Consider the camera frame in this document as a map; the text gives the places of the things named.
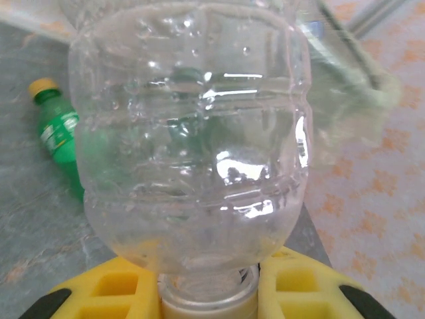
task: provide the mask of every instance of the gray countertop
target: gray countertop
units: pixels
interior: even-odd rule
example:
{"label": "gray countertop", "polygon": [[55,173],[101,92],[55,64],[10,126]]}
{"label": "gray countertop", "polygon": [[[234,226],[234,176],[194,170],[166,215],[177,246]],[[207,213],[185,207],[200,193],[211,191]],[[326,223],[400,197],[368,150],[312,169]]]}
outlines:
{"label": "gray countertop", "polygon": [[[0,24],[0,313],[18,318],[52,287],[114,256],[37,136],[27,86],[53,77],[68,88],[68,47]],[[330,265],[303,209],[287,246]]]}

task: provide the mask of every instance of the black rubber edge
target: black rubber edge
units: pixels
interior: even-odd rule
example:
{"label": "black rubber edge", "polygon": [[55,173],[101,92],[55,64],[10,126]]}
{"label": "black rubber edge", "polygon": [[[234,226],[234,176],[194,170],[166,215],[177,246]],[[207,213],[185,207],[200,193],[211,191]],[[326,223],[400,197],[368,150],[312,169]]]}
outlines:
{"label": "black rubber edge", "polygon": [[50,319],[72,294],[63,288],[38,299],[19,319]]}
{"label": "black rubber edge", "polygon": [[396,319],[367,292],[345,285],[340,286],[339,289],[364,319]]}

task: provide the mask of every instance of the clear plastic bottle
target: clear plastic bottle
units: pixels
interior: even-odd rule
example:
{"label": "clear plastic bottle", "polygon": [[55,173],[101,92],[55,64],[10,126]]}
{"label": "clear plastic bottle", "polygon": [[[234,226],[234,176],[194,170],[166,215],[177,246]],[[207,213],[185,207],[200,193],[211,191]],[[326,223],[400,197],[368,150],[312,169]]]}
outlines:
{"label": "clear plastic bottle", "polygon": [[309,55],[292,8],[95,0],[76,24],[70,85],[91,225],[201,303],[235,294],[230,278],[283,245],[303,201]]}

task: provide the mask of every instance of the bottle label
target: bottle label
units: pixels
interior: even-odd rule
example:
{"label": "bottle label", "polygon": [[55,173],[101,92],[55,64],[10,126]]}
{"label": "bottle label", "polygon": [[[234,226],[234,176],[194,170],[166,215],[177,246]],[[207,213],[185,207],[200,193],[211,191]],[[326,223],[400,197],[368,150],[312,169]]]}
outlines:
{"label": "bottle label", "polygon": [[69,112],[55,117],[43,128],[41,140],[52,156],[62,145],[74,139],[78,120],[76,112]]}

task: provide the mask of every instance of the patterned fabric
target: patterned fabric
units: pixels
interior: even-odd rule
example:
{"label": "patterned fabric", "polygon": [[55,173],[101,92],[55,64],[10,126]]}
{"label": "patterned fabric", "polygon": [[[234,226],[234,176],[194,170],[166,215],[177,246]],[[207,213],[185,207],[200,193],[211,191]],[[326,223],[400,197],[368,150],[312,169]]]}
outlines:
{"label": "patterned fabric", "polygon": [[[364,3],[328,0],[350,19]],[[371,149],[346,145],[313,171],[305,202],[332,265],[397,318],[425,318],[425,2],[410,1],[362,41],[402,82],[404,98]]]}

